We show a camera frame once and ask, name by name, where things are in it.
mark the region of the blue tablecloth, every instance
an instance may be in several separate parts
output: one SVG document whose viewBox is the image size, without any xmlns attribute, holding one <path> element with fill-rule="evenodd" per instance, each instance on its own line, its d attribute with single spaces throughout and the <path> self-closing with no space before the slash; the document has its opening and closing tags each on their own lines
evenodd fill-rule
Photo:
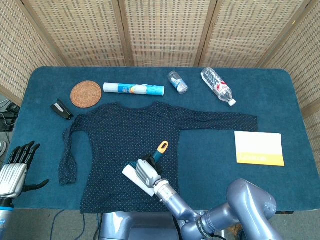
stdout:
<svg viewBox="0 0 320 240">
<path fill-rule="evenodd" d="M 169 83 L 167 74 L 172 70 L 176 70 L 189 86 L 186 94 L 179 95 Z M 285 167 L 237 164 L 232 130 L 183 131 L 178 147 L 181 196 L 194 209 L 210 209 L 226 201 L 226 190 L 232 181 L 244 178 L 271 193 L 277 201 L 278 211 L 319 209 L 320 178 L 289 74 L 279 69 L 216 68 L 237 101 L 230 107 L 203 82 L 201 71 L 202 68 L 193 67 L 41 67 L 35 70 L 24 96 L 9 153 L 32 140 L 40 143 L 26 183 L 37 184 L 45 179 L 50 179 L 50 183 L 37 191 L 22 193 L 14 201 L 16 207 L 80 208 L 92 165 L 91 147 L 84 132 L 73 134 L 77 181 L 73 185 L 59 185 L 58 167 L 64 150 L 62 133 L 72 123 L 50 109 L 59 98 L 75 116 L 105 103 L 120 102 L 127 107 L 139 108 L 153 101 L 197 111 L 256 115 L 259 132 L 282 134 Z M 165 94 L 102 93 L 96 106 L 82 109 L 71 103 L 70 92 L 84 80 L 95 81 L 101 88 L 104 82 L 161 85 L 165 86 Z"/>
</svg>

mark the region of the long sleeve shirt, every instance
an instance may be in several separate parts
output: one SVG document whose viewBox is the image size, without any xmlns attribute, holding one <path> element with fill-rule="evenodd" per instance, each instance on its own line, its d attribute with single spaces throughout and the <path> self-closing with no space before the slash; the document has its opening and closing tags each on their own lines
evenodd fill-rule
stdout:
<svg viewBox="0 0 320 240">
<path fill-rule="evenodd" d="M 82 213 L 167 211 L 156 196 L 147 195 L 122 170 L 127 162 L 152 154 L 162 141 L 168 141 L 169 147 L 159 164 L 162 177 L 179 192 L 180 131 L 195 129 L 253 132 L 258 130 L 258 120 L 252 115 L 194 111 L 158 101 L 143 108 L 128 108 L 117 102 L 105 104 L 78 115 L 63 133 L 65 151 L 59 165 L 60 184 L 76 182 L 77 162 L 71 153 L 71 136 L 73 132 L 85 131 L 91 142 L 92 169 L 80 203 Z"/>
</svg>

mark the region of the woven coaster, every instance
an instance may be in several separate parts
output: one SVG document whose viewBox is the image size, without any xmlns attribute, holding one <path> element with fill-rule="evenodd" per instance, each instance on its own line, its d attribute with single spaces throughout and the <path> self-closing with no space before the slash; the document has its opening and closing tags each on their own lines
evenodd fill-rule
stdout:
<svg viewBox="0 0 320 240">
<path fill-rule="evenodd" d="M 79 108 L 90 108 L 99 102 L 102 91 L 94 81 L 82 81 L 72 89 L 71 102 Z"/>
</svg>

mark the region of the floor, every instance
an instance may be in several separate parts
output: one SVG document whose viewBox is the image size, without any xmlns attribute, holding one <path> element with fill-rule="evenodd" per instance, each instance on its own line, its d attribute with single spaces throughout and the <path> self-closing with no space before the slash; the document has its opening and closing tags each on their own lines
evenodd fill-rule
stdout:
<svg viewBox="0 0 320 240">
<path fill-rule="evenodd" d="M 0 141 L 8 143 L 4 132 L 0 133 Z M 0 157 L 3 162 L 6 153 Z M 5 240 L 47 240 L 50 239 L 54 216 L 59 210 L 15 209 L 9 223 Z M 282 234 L 285 240 L 318 240 L 320 239 L 320 210 L 300 211 L 293 215 L 276 215 L 272 225 Z M 55 221 L 52 240 L 74 240 L 83 231 L 83 216 L 79 211 L 66 210 Z M 81 240 L 91 240 L 98 226 L 96 214 L 85 214 L 85 230 Z M 233 240 L 231 233 L 226 233 L 227 240 Z"/>
</svg>

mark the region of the robotic arm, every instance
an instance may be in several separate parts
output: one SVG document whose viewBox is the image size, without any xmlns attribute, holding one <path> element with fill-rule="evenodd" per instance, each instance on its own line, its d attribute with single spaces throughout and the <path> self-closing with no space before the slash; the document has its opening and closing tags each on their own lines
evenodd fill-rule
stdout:
<svg viewBox="0 0 320 240">
<path fill-rule="evenodd" d="M 16 147 L 0 172 L 0 240 L 3 239 L 11 214 L 14 210 L 13 200 L 21 192 L 43 188 L 49 180 L 40 184 L 25 185 L 28 169 L 40 144 L 34 141 L 22 147 Z"/>
<path fill-rule="evenodd" d="M 248 240 L 283 239 L 268 221 L 276 213 L 276 200 L 244 179 L 229 185 L 226 203 L 200 215 L 145 160 L 138 160 L 136 174 L 148 188 L 154 188 L 160 202 L 177 220 L 188 221 L 181 228 L 183 240 L 212 239 L 215 232 L 239 223 Z"/>
</svg>

